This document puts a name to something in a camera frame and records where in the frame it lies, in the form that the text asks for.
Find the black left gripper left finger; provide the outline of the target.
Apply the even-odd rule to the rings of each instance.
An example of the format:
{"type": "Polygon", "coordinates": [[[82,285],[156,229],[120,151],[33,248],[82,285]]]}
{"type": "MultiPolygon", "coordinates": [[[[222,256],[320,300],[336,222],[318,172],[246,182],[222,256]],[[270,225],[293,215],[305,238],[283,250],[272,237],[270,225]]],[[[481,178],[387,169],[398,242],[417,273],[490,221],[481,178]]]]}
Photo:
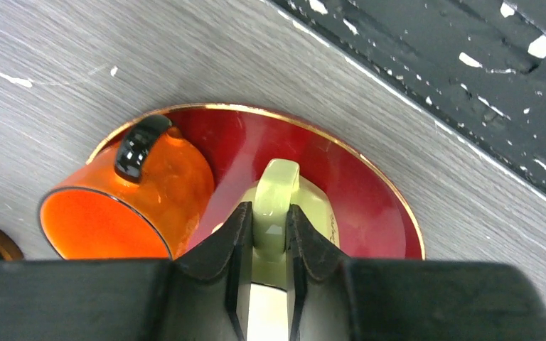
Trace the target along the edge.
{"type": "Polygon", "coordinates": [[[252,205],[181,258],[0,262],[0,340],[245,340],[252,205]]]}

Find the pale yellow mug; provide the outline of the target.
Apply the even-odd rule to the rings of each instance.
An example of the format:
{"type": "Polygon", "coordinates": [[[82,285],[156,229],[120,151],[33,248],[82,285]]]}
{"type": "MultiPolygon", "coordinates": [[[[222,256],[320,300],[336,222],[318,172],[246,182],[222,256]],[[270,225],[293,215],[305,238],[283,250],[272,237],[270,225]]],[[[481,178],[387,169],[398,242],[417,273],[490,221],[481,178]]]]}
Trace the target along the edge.
{"type": "Polygon", "coordinates": [[[340,244],[336,218],[328,196],[300,174],[295,161],[275,158],[242,196],[252,204],[252,285],[248,340],[287,340],[286,253],[283,250],[287,213],[298,205],[315,229],[340,244]]]}

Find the orange mug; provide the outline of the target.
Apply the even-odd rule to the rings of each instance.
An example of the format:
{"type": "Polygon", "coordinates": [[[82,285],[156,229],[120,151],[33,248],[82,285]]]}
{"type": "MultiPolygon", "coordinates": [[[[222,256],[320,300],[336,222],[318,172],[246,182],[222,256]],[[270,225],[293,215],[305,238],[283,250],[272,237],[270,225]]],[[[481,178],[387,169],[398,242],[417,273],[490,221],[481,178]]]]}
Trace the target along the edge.
{"type": "Polygon", "coordinates": [[[155,114],[46,193],[38,221],[64,259],[175,259],[214,189],[203,154],[155,114]]]}

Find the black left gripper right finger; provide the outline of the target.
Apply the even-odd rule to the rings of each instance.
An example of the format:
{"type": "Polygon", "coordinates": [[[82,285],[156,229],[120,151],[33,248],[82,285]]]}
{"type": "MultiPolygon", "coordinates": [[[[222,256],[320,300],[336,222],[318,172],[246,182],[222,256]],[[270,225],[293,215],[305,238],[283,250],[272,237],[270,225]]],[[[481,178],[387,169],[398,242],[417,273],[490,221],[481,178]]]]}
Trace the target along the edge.
{"type": "Polygon", "coordinates": [[[546,340],[546,306],[508,264],[348,256],[287,214],[290,340],[546,340]]]}

